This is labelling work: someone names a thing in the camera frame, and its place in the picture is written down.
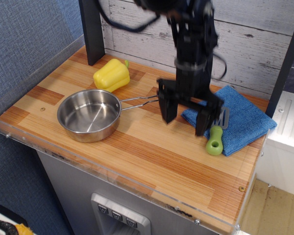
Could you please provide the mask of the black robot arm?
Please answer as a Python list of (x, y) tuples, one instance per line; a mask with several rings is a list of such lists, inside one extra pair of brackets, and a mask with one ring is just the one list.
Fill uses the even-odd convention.
[(175, 80), (159, 78), (162, 118), (170, 123), (178, 105), (197, 111), (196, 135), (202, 136), (220, 115), (223, 101), (210, 90), (214, 48), (218, 44), (214, 8), (209, 0), (137, 0), (136, 4), (167, 17), (176, 47)]

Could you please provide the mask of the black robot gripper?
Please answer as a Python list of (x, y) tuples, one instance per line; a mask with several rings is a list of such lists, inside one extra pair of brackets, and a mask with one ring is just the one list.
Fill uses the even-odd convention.
[(175, 80), (157, 80), (159, 106), (166, 124), (177, 117), (179, 104), (198, 111), (196, 136), (203, 136), (219, 119), (223, 101), (210, 90), (211, 72), (211, 62), (199, 66), (177, 62)]

